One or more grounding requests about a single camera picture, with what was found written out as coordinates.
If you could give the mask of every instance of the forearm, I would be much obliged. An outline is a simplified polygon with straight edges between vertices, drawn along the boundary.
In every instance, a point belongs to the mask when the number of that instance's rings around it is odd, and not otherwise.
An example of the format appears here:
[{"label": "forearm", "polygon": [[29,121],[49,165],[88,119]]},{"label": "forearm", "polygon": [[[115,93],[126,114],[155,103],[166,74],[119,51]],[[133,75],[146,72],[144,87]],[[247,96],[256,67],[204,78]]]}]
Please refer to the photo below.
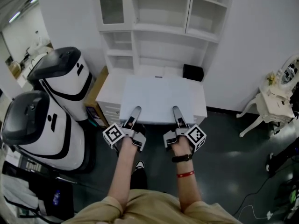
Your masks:
[{"label": "forearm", "polygon": [[[177,163],[177,174],[188,173],[193,170],[192,160]],[[192,203],[201,201],[201,195],[197,187],[195,174],[178,178],[178,197],[183,212]]]},{"label": "forearm", "polygon": [[[186,154],[191,154],[189,142],[186,137],[181,136],[179,138],[179,144],[172,145],[175,156],[183,156]],[[184,174],[192,172],[193,162],[189,160],[187,162],[177,163],[177,174]],[[178,197],[181,204],[181,209],[184,212],[187,207],[192,203],[201,201],[201,195],[199,188],[197,187],[197,182],[195,174],[186,177],[178,177]]]},{"label": "forearm", "polygon": [[130,191],[131,172],[137,146],[124,138],[108,196],[115,198],[125,210]]}]

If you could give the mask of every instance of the black wristband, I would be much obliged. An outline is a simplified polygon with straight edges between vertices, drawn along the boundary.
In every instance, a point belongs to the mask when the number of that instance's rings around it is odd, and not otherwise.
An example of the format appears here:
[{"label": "black wristband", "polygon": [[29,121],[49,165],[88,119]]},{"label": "black wristband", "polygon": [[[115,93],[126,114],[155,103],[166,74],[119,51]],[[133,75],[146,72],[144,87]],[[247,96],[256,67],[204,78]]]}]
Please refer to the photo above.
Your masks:
[{"label": "black wristband", "polygon": [[192,154],[186,154],[183,156],[177,156],[172,158],[172,162],[187,162],[192,159]]}]

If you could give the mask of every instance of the hand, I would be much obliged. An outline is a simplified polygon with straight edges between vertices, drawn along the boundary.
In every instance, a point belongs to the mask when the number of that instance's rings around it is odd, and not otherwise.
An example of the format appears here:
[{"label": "hand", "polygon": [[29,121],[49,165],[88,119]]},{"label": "hand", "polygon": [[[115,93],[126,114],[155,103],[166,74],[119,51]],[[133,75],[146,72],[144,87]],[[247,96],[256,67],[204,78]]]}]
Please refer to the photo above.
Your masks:
[{"label": "hand", "polygon": [[178,141],[171,145],[171,148],[176,156],[191,154],[189,141],[185,136],[180,136]]},{"label": "hand", "polygon": [[133,144],[132,139],[130,137],[124,137],[122,139],[121,144],[121,153],[125,154],[126,156],[135,156],[138,147]]}]

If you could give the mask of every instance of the wire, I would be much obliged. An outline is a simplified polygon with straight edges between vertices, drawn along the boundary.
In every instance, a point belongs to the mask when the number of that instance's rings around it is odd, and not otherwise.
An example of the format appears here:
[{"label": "wire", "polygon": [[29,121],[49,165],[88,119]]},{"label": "wire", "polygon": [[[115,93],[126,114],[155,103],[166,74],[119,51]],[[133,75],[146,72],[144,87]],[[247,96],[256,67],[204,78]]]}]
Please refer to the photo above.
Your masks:
[{"label": "wire", "polygon": [[252,205],[247,205],[247,206],[245,206],[245,207],[242,208],[242,210],[241,210],[241,212],[240,212],[240,214],[239,214],[238,220],[240,219],[240,215],[242,214],[243,210],[244,210],[245,208],[247,208],[247,207],[251,207],[251,208],[252,208],[253,215],[254,215],[254,217],[255,217],[256,219],[268,219],[268,217],[262,217],[262,218],[258,218],[258,217],[256,217],[256,215],[255,215],[255,213],[254,213],[253,206],[252,206]]},{"label": "wire", "polygon": [[271,177],[268,177],[268,178],[263,182],[262,186],[260,187],[260,189],[259,189],[257,192],[249,193],[249,194],[247,194],[247,195],[244,197],[244,199],[243,199],[241,205],[239,206],[238,210],[233,214],[233,216],[234,216],[235,214],[238,213],[238,211],[239,211],[240,208],[242,207],[243,203],[245,202],[246,198],[249,197],[249,196],[251,196],[251,195],[255,195],[255,194],[257,194],[257,193],[263,188],[263,186],[266,184],[266,182],[267,182],[270,178],[271,178]]},{"label": "wire", "polygon": [[[288,167],[291,166],[291,165],[294,165],[294,164],[292,163],[292,164],[290,164],[290,165],[285,166],[285,167],[282,168],[281,170],[278,170],[275,174],[277,174],[278,172],[280,172],[280,171],[282,171],[282,170],[288,168]],[[246,198],[249,197],[249,196],[251,196],[251,195],[255,195],[255,194],[257,194],[257,193],[263,188],[263,186],[266,184],[266,182],[267,182],[270,178],[272,178],[272,177],[274,177],[274,176],[270,176],[270,177],[268,177],[268,178],[263,182],[262,186],[259,188],[259,190],[258,190],[257,192],[247,194],[247,195],[244,197],[244,199],[243,199],[241,205],[239,206],[238,210],[233,214],[233,216],[235,216],[235,215],[238,213],[238,211],[241,209],[241,207],[242,207],[243,203],[245,202]]]}]

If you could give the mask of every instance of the mirror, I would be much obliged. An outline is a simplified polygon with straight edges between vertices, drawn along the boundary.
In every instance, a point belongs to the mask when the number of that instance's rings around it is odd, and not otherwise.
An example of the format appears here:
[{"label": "mirror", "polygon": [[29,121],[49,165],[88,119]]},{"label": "mirror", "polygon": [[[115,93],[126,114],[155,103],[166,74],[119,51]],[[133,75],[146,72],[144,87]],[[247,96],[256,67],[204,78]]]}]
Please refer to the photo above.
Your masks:
[{"label": "mirror", "polygon": [[282,76],[282,79],[281,79],[281,84],[287,84],[294,79],[294,77],[296,76],[296,74],[298,72],[297,67],[299,67],[298,59],[296,59],[294,62],[289,64],[289,66],[286,68],[284,75]]}]

